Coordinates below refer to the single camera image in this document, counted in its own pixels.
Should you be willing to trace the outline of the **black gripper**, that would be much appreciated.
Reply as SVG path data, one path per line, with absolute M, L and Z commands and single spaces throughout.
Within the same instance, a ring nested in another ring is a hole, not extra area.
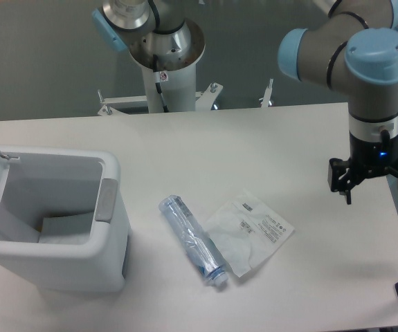
M 346 203 L 351 205 L 352 189 L 366 178 L 384 176 L 385 167 L 389 167 L 389 175 L 398 180 L 398 135 L 390 138 L 383 147 L 380 140 L 367 142 L 350 134 L 350 158 L 329 160 L 329 188 L 344 196 Z

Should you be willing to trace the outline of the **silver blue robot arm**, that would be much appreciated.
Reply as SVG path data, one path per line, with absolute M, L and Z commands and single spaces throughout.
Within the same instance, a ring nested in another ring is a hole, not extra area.
M 278 48 L 288 77 L 348 97 L 350 157 L 329 161 L 331 191 L 350 198 L 368 178 L 398 179 L 398 1 L 336 1 L 315 31 L 294 29 Z M 196 111 L 200 27 L 182 1 L 104 1 L 92 14 L 102 38 L 128 50 L 152 113 Z

